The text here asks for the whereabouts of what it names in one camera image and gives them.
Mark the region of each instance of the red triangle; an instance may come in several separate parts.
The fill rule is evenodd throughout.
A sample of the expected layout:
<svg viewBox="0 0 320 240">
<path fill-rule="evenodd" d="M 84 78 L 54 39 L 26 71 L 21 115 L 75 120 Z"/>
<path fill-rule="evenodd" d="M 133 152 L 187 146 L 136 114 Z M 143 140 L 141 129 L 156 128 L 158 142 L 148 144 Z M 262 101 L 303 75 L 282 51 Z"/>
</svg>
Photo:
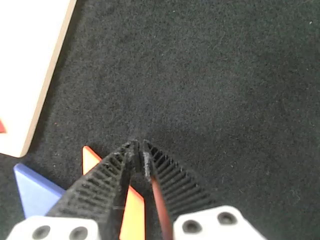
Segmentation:
<svg viewBox="0 0 320 240">
<path fill-rule="evenodd" d="M 3 125 L 3 123 L 0 120 L 0 134 L 4 134 L 6 132 L 5 126 Z"/>
</svg>

